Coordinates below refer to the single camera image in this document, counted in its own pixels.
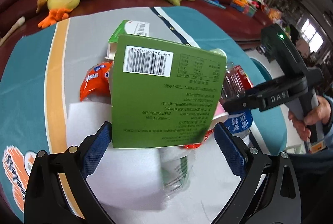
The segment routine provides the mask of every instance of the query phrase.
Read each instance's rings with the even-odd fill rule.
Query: window
[[[302,27],[302,32],[309,39],[309,46],[311,52],[317,52],[321,45],[324,43],[324,40],[307,19]]]

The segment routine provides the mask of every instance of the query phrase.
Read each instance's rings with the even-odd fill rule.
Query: sleeve
[[[325,135],[331,136],[333,134],[333,99],[328,96],[325,96],[325,98],[331,105],[331,116],[328,123],[323,126],[323,131]]]

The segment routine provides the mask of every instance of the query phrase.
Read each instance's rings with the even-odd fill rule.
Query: green box
[[[110,71],[114,148],[201,142],[213,118],[226,57],[120,34]]]
[[[113,60],[117,51],[118,35],[128,33],[140,36],[149,36],[149,22],[123,20],[109,39],[106,59]]]

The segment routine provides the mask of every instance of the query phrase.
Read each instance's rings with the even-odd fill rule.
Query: person's hand
[[[292,121],[294,127],[299,134],[299,137],[303,141],[309,142],[311,131],[306,127],[307,125],[313,125],[319,121],[323,124],[327,124],[329,122],[331,116],[331,105],[326,100],[326,98],[317,96],[319,106],[314,108],[312,111],[308,113],[308,115],[304,118],[304,120],[297,120],[294,113],[289,110],[288,119]]]

